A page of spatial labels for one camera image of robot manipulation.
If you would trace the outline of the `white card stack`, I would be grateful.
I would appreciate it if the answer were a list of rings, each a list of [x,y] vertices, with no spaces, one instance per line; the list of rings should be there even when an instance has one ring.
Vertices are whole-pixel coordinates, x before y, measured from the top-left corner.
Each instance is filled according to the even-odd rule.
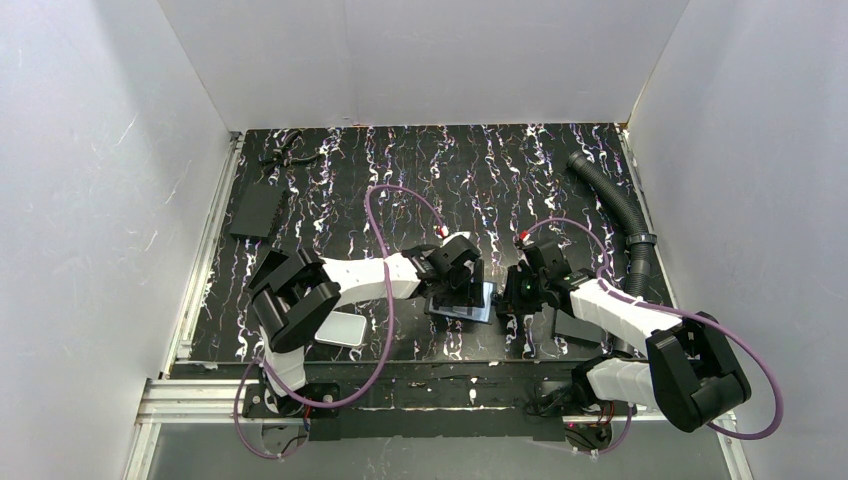
[[[321,344],[359,348],[365,339],[368,320],[358,314],[332,311],[314,335]]]

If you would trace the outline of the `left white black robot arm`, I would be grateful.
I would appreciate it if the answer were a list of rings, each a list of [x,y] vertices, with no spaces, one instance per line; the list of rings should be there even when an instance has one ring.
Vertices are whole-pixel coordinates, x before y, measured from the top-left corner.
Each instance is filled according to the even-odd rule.
[[[439,315],[471,318],[491,306],[480,250],[464,234],[385,259],[338,260],[311,249],[274,249],[249,282],[249,318],[264,345],[267,387],[278,397],[307,384],[305,350],[311,341],[361,345],[367,321],[344,307],[375,300],[423,298]]]

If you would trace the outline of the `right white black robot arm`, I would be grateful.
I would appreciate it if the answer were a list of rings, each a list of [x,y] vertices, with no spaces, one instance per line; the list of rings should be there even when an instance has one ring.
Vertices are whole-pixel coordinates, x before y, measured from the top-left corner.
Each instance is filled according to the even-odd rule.
[[[523,247],[521,259],[507,270],[497,312],[523,316],[545,306],[597,326],[642,355],[601,355],[575,367],[571,397],[581,406],[643,405],[691,433],[752,396],[721,332],[691,316],[647,308],[594,272],[572,269],[552,242]]]

